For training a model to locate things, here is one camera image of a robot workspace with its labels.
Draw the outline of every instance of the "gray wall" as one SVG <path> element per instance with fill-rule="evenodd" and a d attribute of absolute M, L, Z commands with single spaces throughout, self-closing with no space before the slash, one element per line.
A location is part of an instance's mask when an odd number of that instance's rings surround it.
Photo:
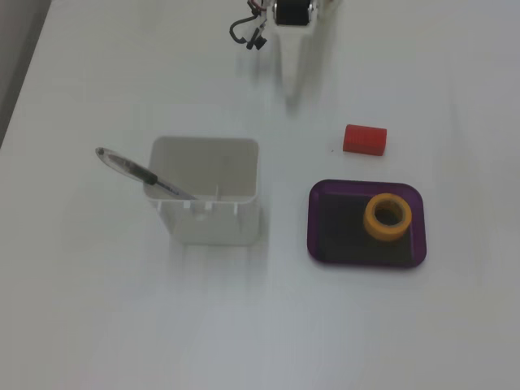
<path fill-rule="evenodd" d="M 0 0 L 0 144 L 51 0 Z"/>

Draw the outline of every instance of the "wire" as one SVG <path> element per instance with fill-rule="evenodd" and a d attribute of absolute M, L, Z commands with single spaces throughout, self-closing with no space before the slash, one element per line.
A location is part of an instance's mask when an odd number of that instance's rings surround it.
<path fill-rule="evenodd" d="M 251 4 L 253 4 L 255 7 L 257 7 L 260 11 L 262 12 L 265 12 L 267 11 L 267 8 L 263 7 L 263 6 L 259 6 L 258 3 L 256 2 L 256 0 L 249 0 L 251 2 Z"/>
<path fill-rule="evenodd" d="M 250 22 L 252 20 L 255 20 L 258 18 L 258 14 L 254 15 L 254 16 L 250 16 L 249 18 L 245 18 L 245 19 L 240 19 L 240 20 L 237 20 L 235 23 L 233 23 L 231 25 L 231 27 L 229 28 L 229 35 L 231 35 L 231 38 L 233 38 L 233 41 L 235 41 L 236 43 L 239 43 L 241 45 L 244 45 L 245 43 L 247 43 L 247 40 L 242 37 L 242 38 L 238 38 L 235 34 L 235 32 L 233 31 L 233 29 L 238 26 L 239 24 L 243 24 L 243 23 L 247 23 L 247 22 Z"/>

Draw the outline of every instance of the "cable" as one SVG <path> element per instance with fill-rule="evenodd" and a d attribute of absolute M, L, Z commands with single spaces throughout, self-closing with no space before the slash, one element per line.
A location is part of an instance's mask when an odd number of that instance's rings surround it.
<path fill-rule="evenodd" d="M 245 43 L 247 43 L 247 40 L 242 37 L 242 38 L 238 38 L 235 34 L 235 32 L 233 31 L 233 29 L 238 26 L 239 24 L 243 24 L 243 23 L 247 23 L 247 22 L 250 22 L 252 20 L 255 20 L 258 18 L 258 14 L 254 15 L 254 16 L 250 16 L 249 18 L 245 18 L 245 19 L 240 19 L 240 20 L 237 20 L 235 23 L 233 23 L 231 25 L 231 27 L 229 28 L 229 35 L 231 35 L 231 38 L 233 38 L 233 41 L 235 41 L 236 43 L 240 44 L 240 45 L 244 45 Z"/>

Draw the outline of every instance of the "purple plate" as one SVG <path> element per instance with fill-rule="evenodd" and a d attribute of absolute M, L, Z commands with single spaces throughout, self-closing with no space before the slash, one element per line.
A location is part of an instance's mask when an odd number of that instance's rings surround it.
<path fill-rule="evenodd" d="M 362 225 L 366 204 L 380 193 L 396 194 L 412 209 L 409 231 L 394 243 L 373 239 Z M 416 267 L 427 253 L 423 199 L 407 184 L 320 181 L 309 195 L 307 248 L 314 259 L 326 264 Z"/>

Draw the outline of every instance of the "red block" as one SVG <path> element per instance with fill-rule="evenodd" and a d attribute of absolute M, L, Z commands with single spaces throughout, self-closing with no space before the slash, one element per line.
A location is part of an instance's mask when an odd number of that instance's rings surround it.
<path fill-rule="evenodd" d="M 387 145 L 386 128 L 350 124 L 344 132 L 343 151 L 382 156 Z"/>

